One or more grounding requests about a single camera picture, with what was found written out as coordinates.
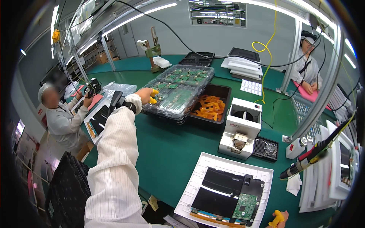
white lab coat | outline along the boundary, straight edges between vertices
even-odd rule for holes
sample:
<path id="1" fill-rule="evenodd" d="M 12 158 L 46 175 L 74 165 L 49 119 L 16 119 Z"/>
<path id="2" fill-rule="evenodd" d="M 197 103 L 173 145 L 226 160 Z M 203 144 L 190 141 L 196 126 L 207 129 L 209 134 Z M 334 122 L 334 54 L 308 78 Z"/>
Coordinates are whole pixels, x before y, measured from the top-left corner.
<path id="1" fill-rule="evenodd" d="M 70 110 L 78 102 L 74 98 L 70 103 L 61 102 L 58 106 L 61 108 L 47 109 L 47 126 L 53 138 L 72 155 L 77 155 L 83 145 L 88 141 L 87 136 L 81 130 L 80 125 L 84 121 L 88 108 L 81 106 L 77 114 L 73 116 Z"/>
<path id="2" fill-rule="evenodd" d="M 300 47 L 298 50 L 298 56 L 296 57 L 296 59 L 300 58 L 302 55 L 303 55 L 303 51 Z M 304 56 L 299 61 L 294 63 L 294 67 L 290 74 L 290 77 L 293 81 L 297 82 L 298 84 L 301 83 L 301 81 L 303 80 L 303 77 L 304 77 L 304 81 L 309 83 L 310 85 L 312 85 L 312 83 L 317 81 L 317 73 L 319 72 L 319 67 L 318 67 L 317 61 L 311 55 L 309 55 L 309 59 L 308 59 L 307 63 L 309 61 L 311 61 L 311 63 L 308 65 L 308 67 L 305 71 L 303 71 L 301 74 L 299 74 L 299 71 L 301 69 L 303 69 L 306 61 L 307 61 L 307 57 Z M 322 82 L 323 82 L 323 80 L 322 80 L 320 74 L 318 74 L 318 85 L 317 85 L 318 89 L 320 89 L 322 87 Z"/>
<path id="3" fill-rule="evenodd" d="M 126 96 L 136 114 L 141 98 Z M 97 145 L 97 165 L 89 170 L 91 197 L 86 201 L 85 227 L 151 227 L 142 217 L 135 168 L 138 146 L 135 115 L 127 107 L 116 109 L 107 119 L 103 137 Z"/>

worker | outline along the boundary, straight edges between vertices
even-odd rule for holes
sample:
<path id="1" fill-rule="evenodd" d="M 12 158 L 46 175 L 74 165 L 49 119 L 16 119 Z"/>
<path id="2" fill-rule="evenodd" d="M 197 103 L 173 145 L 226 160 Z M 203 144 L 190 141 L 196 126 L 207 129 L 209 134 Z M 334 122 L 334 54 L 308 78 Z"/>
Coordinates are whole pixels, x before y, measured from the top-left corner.
<path id="1" fill-rule="evenodd" d="M 142 217 L 138 196 L 138 158 L 135 115 L 150 102 L 153 89 L 142 88 L 126 96 L 136 107 L 115 109 L 107 119 L 103 137 L 97 145 L 97 165 L 89 170 L 91 197 L 85 206 L 85 227 L 151 227 Z M 168 227 L 153 224 L 156 227 Z"/>
<path id="2" fill-rule="evenodd" d="M 315 48 L 315 45 L 312 44 L 314 44 L 316 39 L 317 37 L 308 31 L 303 30 L 301 32 L 300 47 L 296 59 L 300 58 L 308 50 L 309 51 L 303 58 L 294 63 L 294 68 L 290 75 L 293 81 L 298 84 L 302 83 L 302 87 L 309 95 L 312 95 L 314 91 L 319 90 L 322 87 L 323 81 L 319 74 L 317 61 L 311 56 L 311 53 Z"/>
<path id="3" fill-rule="evenodd" d="M 82 97 L 80 93 L 70 103 L 61 103 L 59 93 L 51 85 L 45 83 L 38 91 L 38 100 L 46 109 L 47 127 L 51 136 L 70 152 L 73 156 L 81 150 L 88 142 L 88 137 L 80 129 L 88 107 L 91 105 L 93 97 L 85 98 L 84 104 L 73 116 L 71 109 Z"/>

glasses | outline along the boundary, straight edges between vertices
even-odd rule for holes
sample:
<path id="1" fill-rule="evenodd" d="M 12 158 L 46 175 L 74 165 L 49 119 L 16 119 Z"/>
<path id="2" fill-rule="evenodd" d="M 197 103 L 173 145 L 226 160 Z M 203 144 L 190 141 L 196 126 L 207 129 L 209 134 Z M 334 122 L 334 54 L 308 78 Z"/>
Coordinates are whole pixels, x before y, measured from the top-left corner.
<path id="1" fill-rule="evenodd" d="M 304 39 L 304 40 L 308 43 L 308 45 L 312 46 L 312 44 L 308 40 L 306 40 L 306 39 Z"/>

coiled yellow wire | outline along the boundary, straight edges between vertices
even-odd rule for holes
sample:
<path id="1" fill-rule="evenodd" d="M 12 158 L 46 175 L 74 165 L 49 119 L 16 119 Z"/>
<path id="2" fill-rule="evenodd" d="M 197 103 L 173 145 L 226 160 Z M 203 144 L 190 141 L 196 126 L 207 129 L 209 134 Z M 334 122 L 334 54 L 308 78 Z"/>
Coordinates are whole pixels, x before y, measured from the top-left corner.
<path id="1" fill-rule="evenodd" d="M 252 48 L 253 48 L 255 51 L 257 51 L 257 52 L 263 52 L 263 51 L 267 50 L 267 51 L 269 52 L 269 54 L 270 54 L 270 64 L 269 64 L 269 66 L 267 67 L 267 69 L 266 69 L 266 71 L 265 71 L 265 73 L 264 73 L 264 75 L 263 75 L 263 77 L 262 77 L 262 99 L 257 100 L 257 101 L 255 101 L 254 103 L 256 103 L 256 102 L 258 102 L 258 101 L 262 101 L 262 102 L 265 104 L 265 101 L 264 101 L 264 99 L 265 99 L 265 93 L 264 93 L 264 79 L 265 79 L 265 76 L 266 76 L 266 74 L 267 74 L 267 72 L 268 72 L 268 70 L 269 70 L 270 66 L 271 66 L 271 62 L 273 61 L 273 56 L 271 55 L 271 52 L 270 52 L 270 50 L 269 50 L 269 48 L 268 48 L 268 45 L 269 45 L 269 43 L 271 42 L 271 40 L 273 39 L 273 37 L 275 36 L 275 33 L 276 33 L 276 10 L 275 10 L 275 19 L 274 19 L 274 34 L 271 36 L 270 40 L 267 42 L 267 44 L 266 44 L 266 45 L 265 45 L 265 44 L 263 44 L 263 43 L 260 43 L 260 42 L 258 42 L 258 41 L 255 41 L 255 42 L 253 42 L 253 43 L 252 43 Z M 257 50 L 257 49 L 254 47 L 254 43 L 259 43 L 259 44 L 261 44 L 262 46 L 264 46 L 265 48 L 264 48 L 264 49 L 262 49 L 261 51 L 259 51 L 259 50 Z"/>

black wrist band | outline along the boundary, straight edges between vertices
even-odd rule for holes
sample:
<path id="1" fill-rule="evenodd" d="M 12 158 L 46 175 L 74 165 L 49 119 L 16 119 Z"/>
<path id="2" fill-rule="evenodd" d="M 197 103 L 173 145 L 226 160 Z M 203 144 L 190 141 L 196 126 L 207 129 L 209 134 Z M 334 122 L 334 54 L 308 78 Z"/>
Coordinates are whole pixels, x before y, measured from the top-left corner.
<path id="1" fill-rule="evenodd" d="M 132 110 L 134 114 L 137 112 L 137 107 L 132 102 L 124 101 L 122 106 L 129 108 L 129 110 Z"/>

